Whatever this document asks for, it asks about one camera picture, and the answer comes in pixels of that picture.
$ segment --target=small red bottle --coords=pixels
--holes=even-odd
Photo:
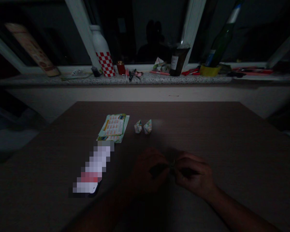
[[[125,68],[125,64],[123,63],[123,61],[118,61],[116,65],[117,65],[119,75],[125,75],[126,68]]]

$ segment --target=person's left hand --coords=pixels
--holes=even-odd
[[[157,164],[169,165],[162,153],[155,148],[147,148],[138,156],[132,173],[128,178],[128,181],[137,195],[156,192],[160,185],[165,181],[169,173],[168,167],[165,168],[156,178],[153,178],[149,172],[149,170]]]

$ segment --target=beige canister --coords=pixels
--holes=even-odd
[[[40,66],[49,77],[60,75],[59,70],[52,64],[47,55],[29,33],[27,28],[21,24],[6,23],[6,28],[13,34],[20,45],[28,52],[32,59]]]

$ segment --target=window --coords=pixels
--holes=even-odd
[[[84,2],[91,23],[102,29],[113,63],[154,63],[157,57],[170,62],[182,36],[188,0]]]
[[[0,3],[0,38],[27,66],[37,66],[7,30],[24,25],[54,65],[90,65],[90,57],[64,0]]]
[[[189,62],[204,62],[235,0],[207,0]],[[264,62],[290,35],[290,0],[244,1],[223,62]]]
[[[113,63],[122,60],[129,69],[149,71],[157,57],[170,62],[182,41],[191,45],[187,70],[206,60],[235,1],[0,0],[0,54],[20,73],[43,73],[4,26],[15,22],[29,30],[62,73],[80,66],[90,72],[91,65],[100,67],[89,28],[97,24]],[[239,60],[249,64],[234,63]],[[284,60],[290,60],[290,0],[244,1],[222,61],[273,67]]]

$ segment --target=glass pane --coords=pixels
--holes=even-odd
[[[0,37],[27,66],[37,66],[4,23],[24,25],[54,65],[91,65],[64,0],[0,3]]]
[[[181,39],[188,0],[84,0],[92,24],[102,28],[113,63],[171,60]]]
[[[226,23],[235,0],[207,0],[190,63],[204,62]],[[264,62],[290,35],[290,0],[245,1],[223,62]]]

